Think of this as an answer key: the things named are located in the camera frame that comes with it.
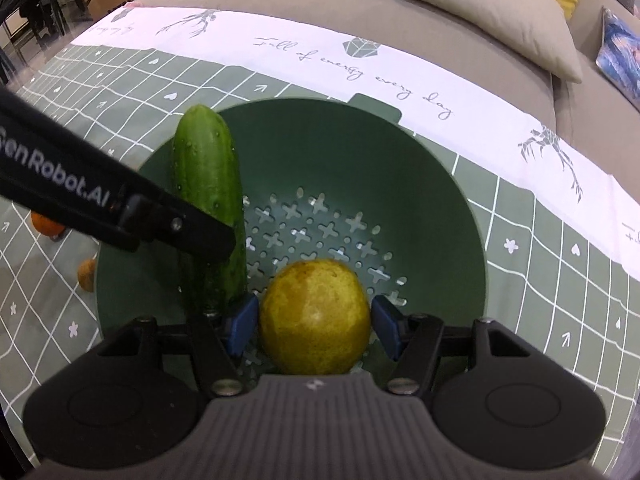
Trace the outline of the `brown kiwi fruit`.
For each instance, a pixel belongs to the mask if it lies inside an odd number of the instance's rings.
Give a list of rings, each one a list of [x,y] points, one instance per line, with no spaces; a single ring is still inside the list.
[[[96,259],[83,261],[77,268],[77,281],[85,292],[94,292],[94,280],[96,279]]]

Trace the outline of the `blue patterned cushion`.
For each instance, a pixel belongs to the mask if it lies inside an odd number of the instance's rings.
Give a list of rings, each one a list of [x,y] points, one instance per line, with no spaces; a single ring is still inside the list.
[[[611,10],[602,10],[602,42],[596,65],[605,78],[639,109],[639,36]]]

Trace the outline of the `green colander bowl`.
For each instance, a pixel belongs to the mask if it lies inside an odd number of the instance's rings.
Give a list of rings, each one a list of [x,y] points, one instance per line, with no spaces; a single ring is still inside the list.
[[[356,96],[221,115],[240,158],[250,292],[294,261],[334,259],[405,314],[452,326],[483,314],[484,244],[468,201],[398,110]]]

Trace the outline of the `green cucumber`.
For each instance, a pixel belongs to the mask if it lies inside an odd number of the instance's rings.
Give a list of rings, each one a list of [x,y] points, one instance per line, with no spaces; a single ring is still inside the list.
[[[229,259],[205,259],[196,267],[203,310],[218,312],[247,291],[243,189],[234,137],[224,118],[203,104],[188,108],[178,122],[172,184],[179,198],[233,229]]]

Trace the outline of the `beige sofa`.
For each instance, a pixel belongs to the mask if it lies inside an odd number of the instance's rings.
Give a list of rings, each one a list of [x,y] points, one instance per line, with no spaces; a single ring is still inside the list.
[[[638,20],[620,0],[578,0],[568,21],[584,79],[564,82],[478,26],[416,0],[141,0],[288,18],[414,54],[495,93],[539,119],[602,168],[627,181],[639,160],[639,112],[597,69],[602,18],[612,11],[631,30]]]

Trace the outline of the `green grid tablecloth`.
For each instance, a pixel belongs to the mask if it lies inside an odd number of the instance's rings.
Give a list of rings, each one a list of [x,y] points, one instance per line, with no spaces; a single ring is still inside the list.
[[[485,312],[593,388],[608,414],[593,465],[623,463],[639,394],[639,204],[544,122],[385,44],[230,11],[125,8],[21,82],[23,99],[136,169],[195,103],[362,94],[397,108],[473,211]],[[97,249],[75,232],[44,237],[1,199],[1,407],[29,458],[26,399],[100,340],[96,295],[76,278]]]

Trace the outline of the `orange tangerine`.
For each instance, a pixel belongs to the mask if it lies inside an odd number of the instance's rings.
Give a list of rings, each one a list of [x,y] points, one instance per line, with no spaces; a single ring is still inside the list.
[[[65,231],[65,226],[48,219],[42,214],[37,214],[35,211],[30,212],[30,220],[32,220],[34,229],[46,237],[57,237]]]

